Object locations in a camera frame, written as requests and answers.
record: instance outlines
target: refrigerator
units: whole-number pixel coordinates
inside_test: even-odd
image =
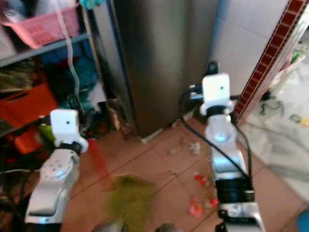
[[[178,100],[201,83],[217,0],[106,0],[94,9],[106,88],[146,138],[178,117]]]

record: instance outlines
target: blue object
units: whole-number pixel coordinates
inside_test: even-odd
[[[88,10],[92,10],[96,6],[99,6],[103,0],[80,0],[79,3]]]
[[[306,209],[298,216],[297,226],[298,226],[299,232],[309,231],[309,209]]]

